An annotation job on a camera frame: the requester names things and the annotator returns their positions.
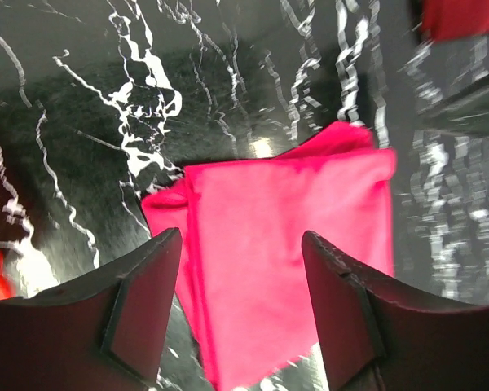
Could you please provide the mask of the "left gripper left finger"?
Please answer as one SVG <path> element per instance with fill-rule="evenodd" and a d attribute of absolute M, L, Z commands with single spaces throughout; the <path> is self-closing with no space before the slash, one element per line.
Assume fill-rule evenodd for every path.
<path fill-rule="evenodd" d="M 0 390 L 154 388 L 181 246 L 171 228 L 34 297 L 0 301 Z"/>

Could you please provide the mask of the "bright pink t-shirt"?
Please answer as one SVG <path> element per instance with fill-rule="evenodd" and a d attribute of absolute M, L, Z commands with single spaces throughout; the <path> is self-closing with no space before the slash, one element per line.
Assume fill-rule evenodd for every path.
<path fill-rule="evenodd" d="M 214 389 L 254 385 L 316 343 L 306 231 L 393 274 L 396 162 L 369 130 L 336 121 L 271 159 L 189 165 L 143 199 L 154 235 L 183 238 L 175 292 Z"/>

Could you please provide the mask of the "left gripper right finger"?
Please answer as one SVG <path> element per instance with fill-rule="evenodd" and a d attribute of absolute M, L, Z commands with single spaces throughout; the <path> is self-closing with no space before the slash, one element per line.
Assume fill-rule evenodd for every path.
<path fill-rule="evenodd" d="M 302 254 L 331 390 L 489 390 L 489 305 L 414 288 L 312 231 Z"/>

